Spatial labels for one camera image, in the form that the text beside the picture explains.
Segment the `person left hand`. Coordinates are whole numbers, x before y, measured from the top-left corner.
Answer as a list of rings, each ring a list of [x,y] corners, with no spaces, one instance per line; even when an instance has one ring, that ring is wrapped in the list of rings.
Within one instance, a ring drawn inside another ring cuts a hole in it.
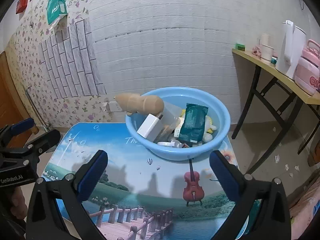
[[[25,219],[28,213],[28,207],[25,204],[25,197],[20,186],[8,193],[8,200],[11,205],[11,213],[17,219]]]

